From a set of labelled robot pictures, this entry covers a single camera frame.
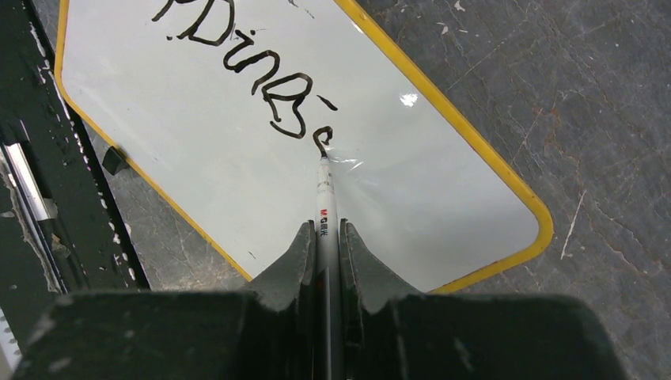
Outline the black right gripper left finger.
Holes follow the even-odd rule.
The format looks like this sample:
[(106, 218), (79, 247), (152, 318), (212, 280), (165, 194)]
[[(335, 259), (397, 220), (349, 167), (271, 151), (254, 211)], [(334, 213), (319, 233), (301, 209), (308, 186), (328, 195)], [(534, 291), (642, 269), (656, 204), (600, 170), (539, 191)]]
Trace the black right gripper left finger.
[(15, 379), (309, 379), (316, 238), (235, 291), (113, 291), (56, 299)]

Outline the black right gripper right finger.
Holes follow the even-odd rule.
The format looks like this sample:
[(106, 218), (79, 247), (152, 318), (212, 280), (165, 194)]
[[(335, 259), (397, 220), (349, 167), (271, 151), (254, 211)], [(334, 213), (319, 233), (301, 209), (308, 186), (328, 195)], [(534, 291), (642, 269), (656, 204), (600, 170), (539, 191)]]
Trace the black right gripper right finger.
[(597, 315), (559, 294), (424, 294), (340, 223), (350, 379), (624, 379)]

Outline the white marker pen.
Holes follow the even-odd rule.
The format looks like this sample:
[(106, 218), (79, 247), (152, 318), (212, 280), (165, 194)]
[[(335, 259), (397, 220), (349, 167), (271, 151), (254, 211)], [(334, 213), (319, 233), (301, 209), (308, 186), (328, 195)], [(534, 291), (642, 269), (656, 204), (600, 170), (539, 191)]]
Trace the white marker pen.
[(346, 377), (338, 222), (330, 162), (328, 156), (322, 154), (317, 171), (315, 219), (317, 332), (314, 348), (314, 374), (319, 379), (345, 379)]

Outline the yellow framed whiteboard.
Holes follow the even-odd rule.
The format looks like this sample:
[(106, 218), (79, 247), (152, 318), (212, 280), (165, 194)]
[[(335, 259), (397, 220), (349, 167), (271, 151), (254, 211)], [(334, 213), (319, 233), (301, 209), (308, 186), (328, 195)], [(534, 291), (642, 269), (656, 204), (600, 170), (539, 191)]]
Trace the yellow framed whiteboard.
[(245, 277), (317, 206), (327, 146), (338, 215), (421, 291), (542, 253), (552, 217), (354, 1), (64, 1), (67, 103)]

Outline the black whiteboard stand foot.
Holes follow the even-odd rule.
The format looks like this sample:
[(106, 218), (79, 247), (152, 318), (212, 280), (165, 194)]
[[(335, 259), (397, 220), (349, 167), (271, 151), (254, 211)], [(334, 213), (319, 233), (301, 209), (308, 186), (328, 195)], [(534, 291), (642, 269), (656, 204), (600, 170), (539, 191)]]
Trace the black whiteboard stand foot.
[(128, 164), (127, 157), (122, 150), (115, 146), (110, 146), (104, 153), (102, 167), (111, 176), (115, 176), (123, 170), (128, 169), (130, 165)]

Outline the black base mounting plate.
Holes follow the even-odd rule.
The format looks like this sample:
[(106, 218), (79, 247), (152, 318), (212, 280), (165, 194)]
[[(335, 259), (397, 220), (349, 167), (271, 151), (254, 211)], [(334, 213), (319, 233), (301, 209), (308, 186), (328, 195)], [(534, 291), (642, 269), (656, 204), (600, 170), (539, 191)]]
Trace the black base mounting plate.
[(30, 1), (1, 4), (1, 310), (21, 353), (59, 295), (145, 290), (81, 117)]

